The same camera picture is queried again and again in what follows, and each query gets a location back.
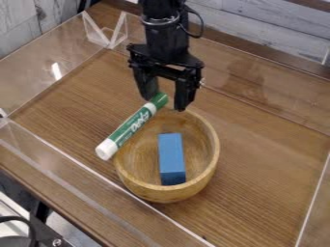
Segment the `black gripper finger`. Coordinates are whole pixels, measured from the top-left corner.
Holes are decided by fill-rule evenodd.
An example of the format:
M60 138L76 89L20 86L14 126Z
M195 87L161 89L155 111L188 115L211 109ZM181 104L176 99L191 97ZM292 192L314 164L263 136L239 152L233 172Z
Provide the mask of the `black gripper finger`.
M151 67L133 67L132 75L140 96L149 100L159 92L157 73Z
M195 100L195 95L200 82L193 78L177 78L175 80L173 109L184 111L189 103Z

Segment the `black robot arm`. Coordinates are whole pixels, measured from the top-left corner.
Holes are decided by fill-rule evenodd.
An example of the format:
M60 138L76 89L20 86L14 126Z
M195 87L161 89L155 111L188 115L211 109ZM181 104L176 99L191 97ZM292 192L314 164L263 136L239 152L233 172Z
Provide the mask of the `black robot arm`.
M184 111L195 100L201 83L203 61L189 53L189 38L203 34L188 31L188 14L201 16L185 0L137 0L145 42L129 43L128 66L141 97L149 100L159 92L159 77L175 83L173 109Z

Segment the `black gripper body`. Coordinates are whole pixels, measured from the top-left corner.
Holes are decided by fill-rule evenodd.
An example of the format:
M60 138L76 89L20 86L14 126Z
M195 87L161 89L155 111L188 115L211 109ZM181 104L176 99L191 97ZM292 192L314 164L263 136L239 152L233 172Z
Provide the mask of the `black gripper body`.
M201 80L203 61L189 53L189 38L197 39L197 34L189 32L187 22L151 23L144 22L144 43L128 45L128 65L151 67L157 77L168 80L193 77Z

